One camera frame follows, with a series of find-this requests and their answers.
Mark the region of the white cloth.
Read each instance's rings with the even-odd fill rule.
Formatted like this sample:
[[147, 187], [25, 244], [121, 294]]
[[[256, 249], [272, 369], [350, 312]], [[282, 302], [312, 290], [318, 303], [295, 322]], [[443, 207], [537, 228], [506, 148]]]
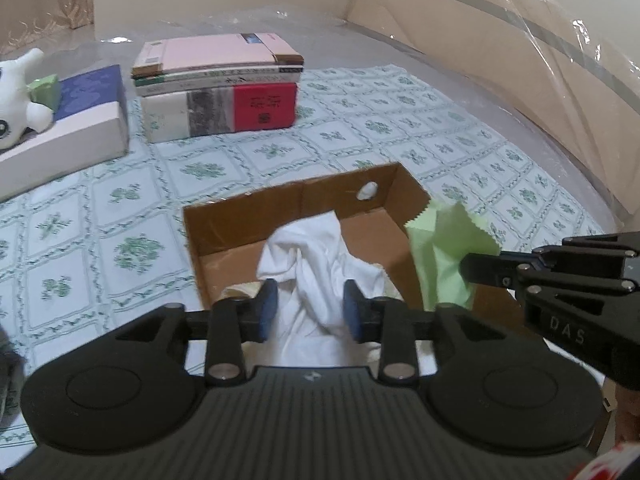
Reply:
[[245, 346], [250, 365], [367, 366], [378, 357], [377, 344], [357, 344], [350, 336], [344, 285], [353, 280], [364, 296], [381, 296], [384, 276], [348, 251], [333, 211], [274, 231], [256, 278], [277, 282], [278, 308], [267, 341]]

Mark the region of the large plastic wrapped cardboard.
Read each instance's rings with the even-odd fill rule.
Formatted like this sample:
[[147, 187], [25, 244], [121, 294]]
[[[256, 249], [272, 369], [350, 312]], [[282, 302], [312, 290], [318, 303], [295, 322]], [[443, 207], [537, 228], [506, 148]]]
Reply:
[[639, 65], [552, 0], [352, 0], [348, 20], [467, 76], [578, 162], [639, 224]]

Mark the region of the white blue flat box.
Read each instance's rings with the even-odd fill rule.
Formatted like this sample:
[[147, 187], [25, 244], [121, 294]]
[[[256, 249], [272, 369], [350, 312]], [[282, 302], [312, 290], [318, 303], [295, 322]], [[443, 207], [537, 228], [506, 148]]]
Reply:
[[66, 78], [53, 125], [1, 153], [1, 198], [128, 153], [127, 100], [119, 65]]

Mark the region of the green cleaning cloth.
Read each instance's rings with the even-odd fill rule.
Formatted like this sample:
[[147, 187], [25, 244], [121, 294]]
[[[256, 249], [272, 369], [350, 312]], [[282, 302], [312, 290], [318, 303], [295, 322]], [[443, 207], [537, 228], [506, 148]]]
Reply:
[[438, 304], [472, 308], [475, 286], [462, 278], [460, 264], [470, 252], [498, 255], [500, 245], [486, 228], [462, 203], [440, 200], [431, 200], [405, 224], [425, 311]]

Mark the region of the white bunny plush toy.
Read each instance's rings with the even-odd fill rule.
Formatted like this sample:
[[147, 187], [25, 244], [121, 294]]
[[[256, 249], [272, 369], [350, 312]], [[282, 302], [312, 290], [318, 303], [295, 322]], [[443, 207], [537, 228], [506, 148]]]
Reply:
[[44, 53], [33, 48], [15, 60], [1, 63], [0, 120], [1, 148], [12, 148], [27, 129], [43, 132], [53, 122], [53, 110], [32, 102], [26, 73], [44, 59]]

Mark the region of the stack of books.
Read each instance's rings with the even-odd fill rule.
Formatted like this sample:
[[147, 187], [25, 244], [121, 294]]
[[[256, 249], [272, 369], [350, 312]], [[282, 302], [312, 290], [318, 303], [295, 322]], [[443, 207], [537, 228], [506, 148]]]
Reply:
[[131, 67], [152, 143], [283, 129], [304, 57], [273, 32], [149, 41]]

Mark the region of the floral tablecloth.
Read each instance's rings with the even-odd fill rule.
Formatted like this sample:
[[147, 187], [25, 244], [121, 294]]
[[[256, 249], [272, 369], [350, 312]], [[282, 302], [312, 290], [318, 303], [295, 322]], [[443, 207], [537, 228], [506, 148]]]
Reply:
[[288, 129], [153, 144], [139, 101], [129, 127], [126, 156], [1, 206], [1, 345], [23, 374], [166, 302], [194, 306], [181, 211], [201, 200], [400, 162], [509, 250], [615, 226], [583, 178], [393, 65], [310, 70]]

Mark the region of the cream yellow towel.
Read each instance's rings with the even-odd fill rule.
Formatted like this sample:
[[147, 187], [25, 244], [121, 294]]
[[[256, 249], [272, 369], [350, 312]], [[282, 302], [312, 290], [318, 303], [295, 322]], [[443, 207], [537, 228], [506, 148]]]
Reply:
[[[384, 276], [383, 295], [386, 297], [402, 300], [401, 293], [394, 285], [384, 268], [378, 263], [375, 263], [374, 266], [378, 270], [380, 270]], [[223, 300], [227, 298], [253, 298], [258, 293], [261, 284], [262, 283], [260, 281], [257, 281], [230, 285], [219, 294], [217, 299]]]

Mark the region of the dark grey face mask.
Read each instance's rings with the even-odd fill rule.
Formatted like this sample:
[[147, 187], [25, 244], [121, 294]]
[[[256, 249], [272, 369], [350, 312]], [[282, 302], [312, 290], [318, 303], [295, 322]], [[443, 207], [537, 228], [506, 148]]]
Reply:
[[20, 414], [20, 397], [26, 380], [27, 360], [22, 346], [1, 329], [1, 431]]

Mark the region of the brown cardboard tray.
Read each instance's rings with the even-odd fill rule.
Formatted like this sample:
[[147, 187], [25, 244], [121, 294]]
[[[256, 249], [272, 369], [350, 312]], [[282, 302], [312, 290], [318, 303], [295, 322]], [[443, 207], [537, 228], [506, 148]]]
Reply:
[[187, 206], [183, 223], [204, 307], [254, 296], [265, 280], [278, 285], [267, 341], [244, 344], [249, 366], [377, 368], [378, 344], [349, 336], [347, 281], [370, 298], [416, 310], [452, 302], [525, 333], [510, 292], [460, 275], [464, 255], [499, 251], [487, 222], [460, 202], [429, 196], [397, 162]]

